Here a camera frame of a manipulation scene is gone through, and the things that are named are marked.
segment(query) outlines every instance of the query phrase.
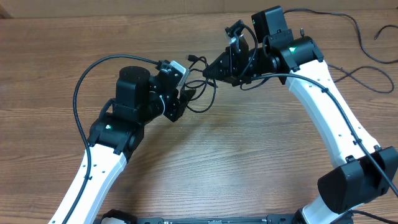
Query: wood grain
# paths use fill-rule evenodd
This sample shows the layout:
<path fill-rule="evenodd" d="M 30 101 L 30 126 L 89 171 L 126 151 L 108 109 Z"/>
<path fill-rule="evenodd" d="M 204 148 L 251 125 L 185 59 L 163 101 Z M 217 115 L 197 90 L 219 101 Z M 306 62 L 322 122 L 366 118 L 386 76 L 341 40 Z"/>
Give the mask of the wood grain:
<path fill-rule="evenodd" d="M 284 9 L 395 9 L 396 0 L 0 0 L 13 18 L 257 12 L 281 5 Z"/>
<path fill-rule="evenodd" d="M 396 10 L 345 11 L 357 18 L 369 53 L 397 58 Z M 213 61 L 225 48 L 223 29 L 250 13 L 111 16 L 0 21 L 0 223 L 47 223 L 72 182 L 83 144 L 72 115 L 72 94 L 82 71 L 109 54 L 129 53 L 182 62 L 187 54 Z M 398 65 L 380 65 L 359 49 L 351 21 L 287 14 L 296 36 L 303 27 L 329 63 L 352 70 L 374 65 L 398 79 Z M 126 59 L 99 65 L 83 82 L 78 110 L 88 131 L 114 96 Z M 335 78 L 342 74 L 331 71 Z M 382 75 L 356 74 L 388 89 Z M 194 74 L 191 78 L 200 77 Z M 385 147 L 398 146 L 398 93 L 371 92 L 347 79 L 338 84 L 362 125 Z M 204 108 L 211 91 L 192 103 Z M 277 80 L 243 92 L 220 83 L 214 106 L 186 112 L 176 123 L 157 118 L 100 214 L 115 208 L 139 217 L 248 217 L 294 213 L 318 194 L 317 180 L 332 170 L 325 145 L 299 101 Z M 361 209 L 398 220 L 392 192 Z M 374 223 L 364 217 L 358 223 Z"/>

